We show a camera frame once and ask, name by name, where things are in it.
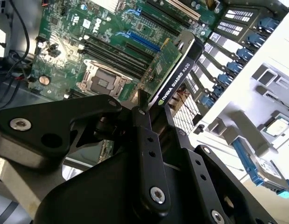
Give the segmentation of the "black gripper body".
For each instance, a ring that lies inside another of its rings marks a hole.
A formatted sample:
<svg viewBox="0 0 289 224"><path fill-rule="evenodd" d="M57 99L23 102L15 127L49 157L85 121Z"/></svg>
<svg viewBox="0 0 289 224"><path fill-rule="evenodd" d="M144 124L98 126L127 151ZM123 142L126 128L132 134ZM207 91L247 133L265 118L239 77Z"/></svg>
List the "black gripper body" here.
<svg viewBox="0 0 289 224"><path fill-rule="evenodd" d="M206 224L209 218L184 174L164 165L171 208L164 218L137 215L133 162L121 153L54 188L41 202L36 224Z"/></svg>

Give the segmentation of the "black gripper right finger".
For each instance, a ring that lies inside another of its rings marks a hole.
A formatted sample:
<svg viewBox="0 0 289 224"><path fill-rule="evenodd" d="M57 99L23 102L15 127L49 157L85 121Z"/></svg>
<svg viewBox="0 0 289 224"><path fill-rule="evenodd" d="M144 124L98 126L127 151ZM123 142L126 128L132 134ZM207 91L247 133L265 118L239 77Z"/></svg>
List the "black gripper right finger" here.
<svg viewBox="0 0 289 224"><path fill-rule="evenodd" d="M178 165L197 200L199 224L272 224L274 219L206 145L193 147L188 135L174 125L170 107L162 109L163 138L173 140L163 160Z"/></svg>

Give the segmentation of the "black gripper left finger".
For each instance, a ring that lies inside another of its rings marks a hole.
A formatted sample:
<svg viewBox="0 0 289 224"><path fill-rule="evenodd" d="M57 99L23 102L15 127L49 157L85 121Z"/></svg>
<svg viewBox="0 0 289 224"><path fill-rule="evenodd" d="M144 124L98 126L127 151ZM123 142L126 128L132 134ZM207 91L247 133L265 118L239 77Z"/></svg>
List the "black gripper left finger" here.
<svg viewBox="0 0 289 224"><path fill-rule="evenodd" d="M35 217L43 199L66 182L67 154L102 140L113 140L114 156L127 153L133 162L135 213L167 216L169 189L146 100L127 109L109 95L98 95L1 110L0 181Z"/></svg>

